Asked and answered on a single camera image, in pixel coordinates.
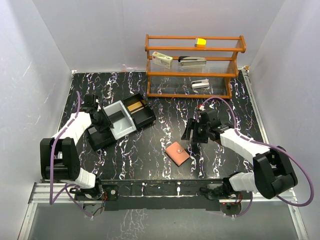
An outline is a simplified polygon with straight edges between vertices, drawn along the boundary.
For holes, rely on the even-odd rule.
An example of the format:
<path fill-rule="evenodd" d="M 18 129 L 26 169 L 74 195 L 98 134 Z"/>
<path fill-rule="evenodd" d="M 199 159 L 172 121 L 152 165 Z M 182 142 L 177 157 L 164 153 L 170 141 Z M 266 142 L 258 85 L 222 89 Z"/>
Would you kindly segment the pink leather card holder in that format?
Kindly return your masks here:
<path fill-rule="evenodd" d="M 190 158 L 188 152 L 178 142 L 168 146 L 165 152 L 178 167 Z"/>

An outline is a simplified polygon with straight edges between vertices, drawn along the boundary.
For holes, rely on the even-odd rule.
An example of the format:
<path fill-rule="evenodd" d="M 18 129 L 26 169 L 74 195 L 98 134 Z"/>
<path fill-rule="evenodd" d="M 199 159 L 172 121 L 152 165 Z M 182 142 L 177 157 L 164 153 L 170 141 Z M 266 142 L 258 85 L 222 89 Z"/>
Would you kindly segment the black white organizer tray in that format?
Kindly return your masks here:
<path fill-rule="evenodd" d="M 128 106 L 142 102 L 143 107 L 134 112 Z M 117 140 L 151 125 L 155 120 L 155 112 L 140 93 L 135 93 L 125 99 L 110 105 L 102 106 L 110 120 L 110 129 L 98 132 L 91 124 L 86 130 L 86 138 L 94 151 L 105 148 Z"/>

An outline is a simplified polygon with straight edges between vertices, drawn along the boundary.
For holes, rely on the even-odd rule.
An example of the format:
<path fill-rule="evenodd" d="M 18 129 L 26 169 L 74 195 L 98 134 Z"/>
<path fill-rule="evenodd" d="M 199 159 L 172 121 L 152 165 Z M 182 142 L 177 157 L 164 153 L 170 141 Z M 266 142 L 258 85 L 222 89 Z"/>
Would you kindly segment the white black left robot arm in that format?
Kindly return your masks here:
<path fill-rule="evenodd" d="M 53 194 L 54 181 L 65 183 L 65 190 L 69 187 L 85 190 L 93 200 L 103 195 L 104 188 L 97 183 L 96 175 L 81 167 L 77 143 L 90 127 L 96 128 L 93 135 L 98 137 L 109 130 L 112 123 L 97 95 L 85 94 L 81 102 L 80 93 L 77 94 L 76 112 L 55 135 L 40 141 L 40 171 L 42 178 L 49 181 L 51 204 L 58 198 Z"/>

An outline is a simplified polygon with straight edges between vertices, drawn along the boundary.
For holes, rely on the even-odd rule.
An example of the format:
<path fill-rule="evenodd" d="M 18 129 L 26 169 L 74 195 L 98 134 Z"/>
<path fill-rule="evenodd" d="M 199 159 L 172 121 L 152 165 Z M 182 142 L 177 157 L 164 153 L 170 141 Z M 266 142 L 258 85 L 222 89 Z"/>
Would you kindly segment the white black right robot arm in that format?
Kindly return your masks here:
<path fill-rule="evenodd" d="M 298 178 L 284 149 L 272 149 L 245 138 L 230 125 L 222 124 L 213 109 L 202 110 L 198 119 L 188 119 L 181 139 L 192 140 L 194 143 L 212 140 L 252 164 L 252 172 L 233 173 L 223 178 L 222 185 L 215 189 L 217 193 L 230 199 L 243 191 L 259 192 L 266 199 L 272 199 L 298 184 Z"/>

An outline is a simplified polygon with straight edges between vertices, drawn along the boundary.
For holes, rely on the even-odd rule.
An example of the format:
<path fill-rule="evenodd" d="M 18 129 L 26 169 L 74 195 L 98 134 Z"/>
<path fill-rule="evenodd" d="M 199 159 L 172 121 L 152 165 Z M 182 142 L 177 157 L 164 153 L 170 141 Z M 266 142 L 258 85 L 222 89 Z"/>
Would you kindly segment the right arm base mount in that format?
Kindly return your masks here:
<path fill-rule="evenodd" d="M 217 200 L 223 216 L 239 217 L 249 211 L 253 202 L 253 194 L 250 194 L 247 207 L 242 210 L 243 193 L 234 191 L 224 184 L 208 184 L 199 188 L 199 192 L 208 200 Z"/>

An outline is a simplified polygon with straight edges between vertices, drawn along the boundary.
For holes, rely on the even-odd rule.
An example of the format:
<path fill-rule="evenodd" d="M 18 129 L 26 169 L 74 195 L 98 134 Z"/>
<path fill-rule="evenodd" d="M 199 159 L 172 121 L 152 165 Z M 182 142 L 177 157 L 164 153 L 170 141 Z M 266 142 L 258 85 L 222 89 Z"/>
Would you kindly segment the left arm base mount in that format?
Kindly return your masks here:
<path fill-rule="evenodd" d="M 95 184 L 94 188 L 82 189 L 72 187 L 69 191 L 74 194 L 77 201 L 101 201 L 100 207 L 91 213 L 94 217 L 97 213 L 102 213 L 105 210 L 107 201 L 116 201 L 119 196 L 119 187 L 115 184 Z"/>

